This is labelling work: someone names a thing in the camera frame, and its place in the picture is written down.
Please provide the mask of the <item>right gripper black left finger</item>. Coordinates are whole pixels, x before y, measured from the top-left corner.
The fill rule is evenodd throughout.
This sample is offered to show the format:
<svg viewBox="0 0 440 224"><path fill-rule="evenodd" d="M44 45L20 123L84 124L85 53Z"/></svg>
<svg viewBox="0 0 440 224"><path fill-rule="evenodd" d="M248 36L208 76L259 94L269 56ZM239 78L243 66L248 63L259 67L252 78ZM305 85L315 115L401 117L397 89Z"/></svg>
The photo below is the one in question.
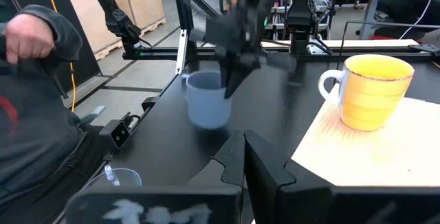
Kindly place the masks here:
<svg viewBox="0 0 440 224"><path fill-rule="evenodd" d="M241 224L244 163L235 132L187 184L90 188L69 200L65 224Z"/></svg>

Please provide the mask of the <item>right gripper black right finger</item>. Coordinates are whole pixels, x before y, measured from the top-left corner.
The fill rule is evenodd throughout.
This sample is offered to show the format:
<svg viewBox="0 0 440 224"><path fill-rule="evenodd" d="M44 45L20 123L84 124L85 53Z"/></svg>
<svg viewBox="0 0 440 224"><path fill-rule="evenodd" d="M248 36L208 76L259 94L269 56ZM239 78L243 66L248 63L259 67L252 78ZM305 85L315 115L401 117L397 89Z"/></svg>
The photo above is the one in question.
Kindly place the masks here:
<svg viewBox="0 0 440 224"><path fill-rule="evenodd" d="M335 186L244 133L256 224L440 224L440 188Z"/></svg>

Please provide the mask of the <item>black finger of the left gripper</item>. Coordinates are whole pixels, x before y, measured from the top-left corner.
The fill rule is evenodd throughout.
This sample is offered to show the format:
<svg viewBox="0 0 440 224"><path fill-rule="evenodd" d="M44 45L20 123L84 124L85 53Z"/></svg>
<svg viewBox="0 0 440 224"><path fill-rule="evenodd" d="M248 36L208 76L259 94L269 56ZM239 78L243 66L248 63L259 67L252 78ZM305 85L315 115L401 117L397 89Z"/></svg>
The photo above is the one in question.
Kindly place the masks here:
<svg viewBox="0 0 440 224"><path fill-rule="evenodd" d="M230 79L225 88L224 98L229 99L243 81L256 69L254 65L230 64Z"/></svg>
<svg viewBox="0 0 440 224"><path fill-rule="evenodd" d="M230 79L230 60L228 57L219 58L219 66L221 72L221 86L226 88Z"/></svg>

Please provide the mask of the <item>clear plastic measuring cup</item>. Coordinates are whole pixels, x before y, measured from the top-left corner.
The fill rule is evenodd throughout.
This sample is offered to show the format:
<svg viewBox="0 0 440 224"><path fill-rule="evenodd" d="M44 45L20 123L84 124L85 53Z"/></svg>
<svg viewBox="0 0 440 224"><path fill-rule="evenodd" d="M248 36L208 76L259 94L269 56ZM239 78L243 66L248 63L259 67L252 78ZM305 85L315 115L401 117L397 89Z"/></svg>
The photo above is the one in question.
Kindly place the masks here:
<svg viewBox="0 0 440 224"><path fill-rule="evenodd" d="M106 165L103 171L87 182L82 189L90 187L100 188L107 186L141 186L140 175L130 168L112 168Z"/></svg>

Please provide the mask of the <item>grey matte mug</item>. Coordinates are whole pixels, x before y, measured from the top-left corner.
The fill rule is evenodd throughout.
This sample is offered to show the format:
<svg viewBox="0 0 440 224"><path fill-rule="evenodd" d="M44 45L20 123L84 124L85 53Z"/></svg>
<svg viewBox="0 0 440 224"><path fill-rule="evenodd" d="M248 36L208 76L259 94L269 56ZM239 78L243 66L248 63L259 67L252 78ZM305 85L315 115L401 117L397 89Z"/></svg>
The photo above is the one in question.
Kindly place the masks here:
<svg viewBox="0 0 440 224"><path fill-rule="evenodd" d="M188 117L204 129L222 128L228 123L232 101L225 98L226 88L221 86L221 72L206 70L183 74Z"/></svg>

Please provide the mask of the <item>yellow ceramic mug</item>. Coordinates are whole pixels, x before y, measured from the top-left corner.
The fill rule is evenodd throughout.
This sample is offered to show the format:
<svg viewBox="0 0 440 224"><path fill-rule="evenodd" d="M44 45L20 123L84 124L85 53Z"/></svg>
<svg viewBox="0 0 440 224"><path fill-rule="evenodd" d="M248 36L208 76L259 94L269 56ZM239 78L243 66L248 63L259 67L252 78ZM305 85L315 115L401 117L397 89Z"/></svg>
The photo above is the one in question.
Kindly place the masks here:
<svg viewBox="0 0 440 224"><path fill-rule="evenodd" d="M341 70L324 72L320 95L336 106L341 120L357 131L381 128L404 98L415 74L409 63L379 54L345 60Z"/></svg>

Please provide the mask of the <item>plywood shipping crate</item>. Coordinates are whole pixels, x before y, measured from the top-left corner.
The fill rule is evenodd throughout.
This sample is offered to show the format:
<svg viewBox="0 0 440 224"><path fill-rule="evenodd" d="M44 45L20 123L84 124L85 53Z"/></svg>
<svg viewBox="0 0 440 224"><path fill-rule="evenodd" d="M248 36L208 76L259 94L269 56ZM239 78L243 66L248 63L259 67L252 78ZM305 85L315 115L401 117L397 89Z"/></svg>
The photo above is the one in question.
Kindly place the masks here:
<svg viewBox="0 0 440 224"><path fill-rule="evenodd" d="M105 13L98 0L70 0L89 41L90 47L100 60L113 49L122 47L121 40L105 25ZM155 30L166 22L162 0L115 0L141 29L141 35Z"/></svg>

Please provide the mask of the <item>person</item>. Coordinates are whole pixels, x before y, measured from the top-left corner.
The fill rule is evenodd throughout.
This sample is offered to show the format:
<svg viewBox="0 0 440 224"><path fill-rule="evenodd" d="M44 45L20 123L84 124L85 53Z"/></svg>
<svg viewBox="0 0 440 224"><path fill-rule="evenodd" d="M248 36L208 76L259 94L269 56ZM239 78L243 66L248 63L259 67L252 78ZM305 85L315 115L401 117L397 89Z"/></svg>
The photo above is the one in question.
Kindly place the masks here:
<svg viewBox="0 0 440 224"><path fill-rule="evenodd" d="M45 58L9 63L3 35L9 21L0 23L0 224L52 224L101 165L105 149L98 128L65 107L53 80L60 65L78 59L80 34L41 5L19 14L43 19L54 49Z"/></svg>

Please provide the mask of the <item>person's hand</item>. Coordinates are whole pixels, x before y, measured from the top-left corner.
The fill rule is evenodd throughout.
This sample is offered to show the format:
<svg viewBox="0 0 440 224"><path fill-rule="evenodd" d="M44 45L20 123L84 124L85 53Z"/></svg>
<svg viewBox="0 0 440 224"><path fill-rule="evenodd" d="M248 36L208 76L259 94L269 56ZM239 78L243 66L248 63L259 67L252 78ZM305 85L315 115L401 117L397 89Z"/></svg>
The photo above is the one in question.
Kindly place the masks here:
<svg viewBox="0 0 440 224"><path fill-rule="evenodd" d="M3 32L5 54L9 63L19 59L45 58L54 49L54 37L49 25L31 14L19 14L10 20Z"/></svg>

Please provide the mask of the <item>silver metal bracket strip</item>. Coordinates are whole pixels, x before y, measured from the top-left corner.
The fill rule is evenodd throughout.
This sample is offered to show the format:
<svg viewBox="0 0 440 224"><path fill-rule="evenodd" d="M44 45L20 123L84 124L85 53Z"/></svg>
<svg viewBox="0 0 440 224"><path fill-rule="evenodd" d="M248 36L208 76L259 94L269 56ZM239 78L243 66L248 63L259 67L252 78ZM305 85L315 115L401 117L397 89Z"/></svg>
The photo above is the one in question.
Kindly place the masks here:
<svg viewBox="0 0 440 224"><path fill-rule="evenodd" d="M188 43L188 30L181 30L179 36L176 65L175 65L176 75L179 75L185 67L187 43Z"/></svg>

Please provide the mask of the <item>black aluminium table frame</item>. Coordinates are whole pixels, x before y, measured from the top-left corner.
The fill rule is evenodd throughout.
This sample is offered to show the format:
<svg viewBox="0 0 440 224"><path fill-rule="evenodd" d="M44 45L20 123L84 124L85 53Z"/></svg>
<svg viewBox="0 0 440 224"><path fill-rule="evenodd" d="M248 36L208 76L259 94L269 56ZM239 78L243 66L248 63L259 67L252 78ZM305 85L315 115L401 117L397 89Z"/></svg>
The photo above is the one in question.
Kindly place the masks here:
<svg viewBox="0 0 440 224"><path fill-rule="evenodd" d="M196 46L198 42L210 44L204 41L204 35L206 31L206 19L212 16L216 15L223 15L226 14L226 12L219 14L215 12L212 7L204 2L204 0L176 0L178 14L179 14L179 22L181 24L182 30L188 30L188 43L187 43L187 50L186 50L186 58L188 57L188 48L190 46ZM328 56L333 55L333 51L324 44L323 41L321 41L318 38L318 24L319 24L319 17L317 13L315 12L317 19L314 21L311 34L309 36L310 45L306 48L306 54L301 55L293 55L292 56L302 56L302 55L308 55L310 53L309 47L314 46L318 48L321 52L327 54ZM284 28L285 32L289 34L287 31L287 28L285 26L284 22ZM291 42L290 34L289 34L289 42L286 43L286 47L289 49L289 44ZM215 47L213 48L213 54L215 59Z"/></svg>

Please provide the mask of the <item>black frame wooden shelf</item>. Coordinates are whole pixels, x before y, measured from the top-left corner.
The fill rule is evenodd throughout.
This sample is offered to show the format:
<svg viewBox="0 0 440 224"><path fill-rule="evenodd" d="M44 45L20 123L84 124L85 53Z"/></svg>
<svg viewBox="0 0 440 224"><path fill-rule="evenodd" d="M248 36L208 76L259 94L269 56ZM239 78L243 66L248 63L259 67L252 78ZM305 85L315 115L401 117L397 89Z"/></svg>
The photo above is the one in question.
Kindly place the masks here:
<svg viewBox="0 0 440 224"><path fill-rule="evenodd" d="M440 103L404 98L375 131L357 131L324 99L292 156L338 186L440 187Z"/></svg>

